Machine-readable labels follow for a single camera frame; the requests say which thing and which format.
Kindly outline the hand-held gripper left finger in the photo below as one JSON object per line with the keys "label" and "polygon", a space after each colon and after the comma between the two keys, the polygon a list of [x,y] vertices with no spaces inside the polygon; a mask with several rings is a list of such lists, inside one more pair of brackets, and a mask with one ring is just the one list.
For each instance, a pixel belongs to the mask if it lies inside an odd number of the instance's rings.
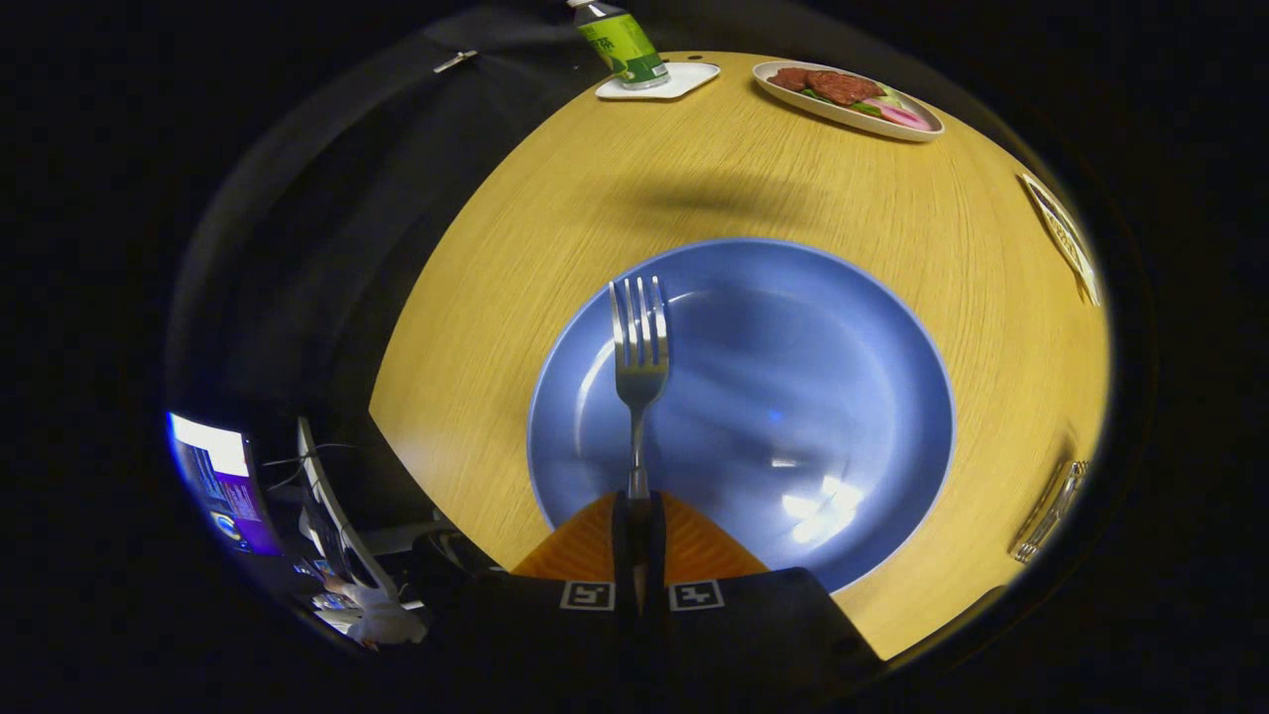
{"label": "hand-held gripper left finger", "polygon": [[637,628],[629,498],[596,498],[508,572],[473,574],[438,606],[426,651],[467,686],[607,687]]}

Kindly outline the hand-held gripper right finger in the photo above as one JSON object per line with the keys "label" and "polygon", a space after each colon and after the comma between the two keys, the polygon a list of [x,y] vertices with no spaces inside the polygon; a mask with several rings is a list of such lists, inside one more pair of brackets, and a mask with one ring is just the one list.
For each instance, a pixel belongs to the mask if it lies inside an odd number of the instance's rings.
{"label": "hand-held gripper right finger", "polygon": [[654,496],[648,661],[670,698],[835,698],[884,661],[802,566],[769,569],[683,498]]}

